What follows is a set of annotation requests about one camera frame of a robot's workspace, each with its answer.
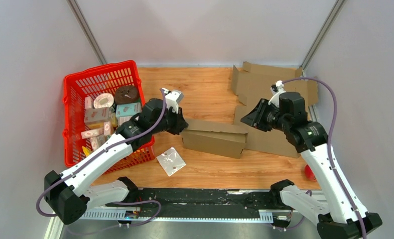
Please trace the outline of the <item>brown cardboard box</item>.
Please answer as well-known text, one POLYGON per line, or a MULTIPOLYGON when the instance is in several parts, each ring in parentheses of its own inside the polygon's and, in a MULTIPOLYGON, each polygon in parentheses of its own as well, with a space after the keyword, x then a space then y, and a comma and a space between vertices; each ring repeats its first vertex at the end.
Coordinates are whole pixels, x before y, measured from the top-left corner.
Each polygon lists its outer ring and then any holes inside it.
POLYGON ((184 148, 229 158, 241 158, 247 144, 247 130, 228 123, 200 119, 186 121, 188 127, 181 133, 184 148))

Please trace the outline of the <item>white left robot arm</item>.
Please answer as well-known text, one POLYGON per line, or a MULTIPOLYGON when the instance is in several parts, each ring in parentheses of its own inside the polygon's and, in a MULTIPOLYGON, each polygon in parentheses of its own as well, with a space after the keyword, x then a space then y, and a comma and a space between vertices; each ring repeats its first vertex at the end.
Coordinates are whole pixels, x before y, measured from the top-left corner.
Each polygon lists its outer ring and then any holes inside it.
POLYGON ((179 135, 188 127, 180 97, 169 93, 163 99, 153 98, 140 113, 124 122, 98 149, 80 163, 61 173, 50 171, 44 177, 44 192, 40 196, 64 224, 69 225, 91 208, 112 202, 133 206, 138 194, 126 178, 111 184, 92 187, 92 183, 118 161, 147 144, 154 134, 168 132, 179 135))

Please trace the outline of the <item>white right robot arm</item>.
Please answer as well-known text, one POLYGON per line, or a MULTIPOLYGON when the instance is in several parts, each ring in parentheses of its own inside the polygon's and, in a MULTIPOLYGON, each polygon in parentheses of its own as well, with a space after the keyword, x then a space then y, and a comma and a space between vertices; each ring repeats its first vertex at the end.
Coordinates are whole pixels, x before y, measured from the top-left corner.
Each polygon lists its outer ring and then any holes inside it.
POLYGON ((277 93, 269 101, 260 99, 241 122, 264 132, 282 131, 314 173, 327 201, 323 205, 290 180, 282 180, 271 185, 272 206, 296 209, 316 225, 322 239, 364 239, 383 224, 380 215, 367 210, 341 175, 328 134, 320 123, 308 120, 300 93, 277 93))

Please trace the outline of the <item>teal snack box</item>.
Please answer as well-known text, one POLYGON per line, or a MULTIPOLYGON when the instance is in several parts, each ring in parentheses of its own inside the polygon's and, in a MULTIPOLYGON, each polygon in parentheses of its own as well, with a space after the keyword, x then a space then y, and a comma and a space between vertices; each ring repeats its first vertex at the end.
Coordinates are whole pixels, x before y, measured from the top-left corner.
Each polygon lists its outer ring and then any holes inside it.
POLYGON ((142 110, 141 103, 128 103, 117 105, 116 108, 116 117, 131 117, 137 113, 140 113, 142 110))

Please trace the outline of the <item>clear plastic bag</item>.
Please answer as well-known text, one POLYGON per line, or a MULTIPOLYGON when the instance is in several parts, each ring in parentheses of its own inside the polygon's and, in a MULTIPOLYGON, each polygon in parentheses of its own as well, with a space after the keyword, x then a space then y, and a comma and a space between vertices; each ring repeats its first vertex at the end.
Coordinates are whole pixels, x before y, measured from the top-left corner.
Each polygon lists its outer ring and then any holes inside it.
POLYGON ((169 148, 167 151, 157 156, 156 159, 168 177, 186 166, 185 161, 174 147, 169 148))

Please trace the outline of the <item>brown round cake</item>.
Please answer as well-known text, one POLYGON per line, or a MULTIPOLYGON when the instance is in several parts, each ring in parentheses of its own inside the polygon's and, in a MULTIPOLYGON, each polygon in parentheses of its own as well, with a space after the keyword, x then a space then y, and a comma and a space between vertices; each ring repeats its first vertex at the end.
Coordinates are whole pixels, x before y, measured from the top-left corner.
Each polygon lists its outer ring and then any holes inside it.
POLYGON ((134 103, 138 98, 138 88, 134 85, 121 86, 115 91, 114 95, 114 100, 117 105, 134 103))

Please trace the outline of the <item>red apple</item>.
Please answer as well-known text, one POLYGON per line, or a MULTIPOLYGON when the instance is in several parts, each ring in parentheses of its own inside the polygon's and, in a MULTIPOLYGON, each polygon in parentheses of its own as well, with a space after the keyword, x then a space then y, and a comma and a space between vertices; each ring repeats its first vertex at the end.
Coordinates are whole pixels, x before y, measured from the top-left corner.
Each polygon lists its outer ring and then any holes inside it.
POLYGON ((306 177, 307 180, 312 181, 312 182, 316 182, 316 176, 313 173, 312 169, 310 168, 309 165, 305 165, 304 167, 304 175, 306 177))

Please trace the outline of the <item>pink white tape roll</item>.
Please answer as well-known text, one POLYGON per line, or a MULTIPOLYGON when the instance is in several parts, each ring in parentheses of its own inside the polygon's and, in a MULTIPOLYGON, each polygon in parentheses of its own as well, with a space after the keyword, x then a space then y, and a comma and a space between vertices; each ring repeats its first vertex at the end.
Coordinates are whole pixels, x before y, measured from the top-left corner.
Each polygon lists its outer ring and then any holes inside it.
POLYGON ((102 93, 98 95, 93 101, 93 106, 95 109, 112 107, 114 104, 115 99, 111 93, 102 93))

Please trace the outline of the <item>pink white carton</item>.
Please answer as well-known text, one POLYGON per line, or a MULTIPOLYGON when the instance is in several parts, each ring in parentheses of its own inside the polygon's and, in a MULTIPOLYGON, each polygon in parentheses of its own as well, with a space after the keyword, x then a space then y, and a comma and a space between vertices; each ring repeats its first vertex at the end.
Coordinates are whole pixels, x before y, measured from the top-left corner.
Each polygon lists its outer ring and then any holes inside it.
POLYGON ((84 124, 88 128, 103 127, 104 122, 111 121, 113 112, 111 108, 86 109, 84 124))

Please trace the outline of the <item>red plastic basket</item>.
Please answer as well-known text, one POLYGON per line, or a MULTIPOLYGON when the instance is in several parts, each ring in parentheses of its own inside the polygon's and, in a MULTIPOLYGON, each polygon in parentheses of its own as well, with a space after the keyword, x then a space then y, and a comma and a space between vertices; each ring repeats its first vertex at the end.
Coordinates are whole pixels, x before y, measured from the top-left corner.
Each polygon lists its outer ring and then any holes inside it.
POLYGON ((123 117, 143 111, 145 99, 136 63, 127 60, 87 69, 64 78, 65 165, 86 158, 116 131, 123 117))

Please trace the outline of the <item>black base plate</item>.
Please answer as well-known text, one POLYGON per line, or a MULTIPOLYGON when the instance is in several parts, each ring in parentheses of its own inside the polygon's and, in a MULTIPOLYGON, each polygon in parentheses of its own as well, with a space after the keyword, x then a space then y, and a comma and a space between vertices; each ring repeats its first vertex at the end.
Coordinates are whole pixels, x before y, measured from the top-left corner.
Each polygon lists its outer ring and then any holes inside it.
POLYGON ((270 191, 240 192, 221 189, 143 188, 124 200, 127 203, 156 200, 159 218, 255 219, 260 210, 284 210, 270 191))

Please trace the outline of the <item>aluminium front rail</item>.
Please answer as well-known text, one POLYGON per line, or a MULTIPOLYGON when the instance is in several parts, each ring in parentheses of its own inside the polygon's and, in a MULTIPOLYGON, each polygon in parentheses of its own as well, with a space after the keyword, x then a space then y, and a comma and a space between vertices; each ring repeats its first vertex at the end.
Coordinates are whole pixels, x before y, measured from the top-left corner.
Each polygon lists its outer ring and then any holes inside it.
POLYGON ((75 193, 73 186, 61 183, 45 194, 44 199, 65 223, 78 220, 87 210, 99 207, 135 207, 142 202, 140 217, 254 219, 262 210, 291 210, 302 212, 307 201, 302 192, 296 192, 296 202, 284 199, 285 193, 296 191, 289 180, 271 185, 269 191, 239 192, 223 189, 139 189, 127 177, 112 184, 98 185, 75 193))

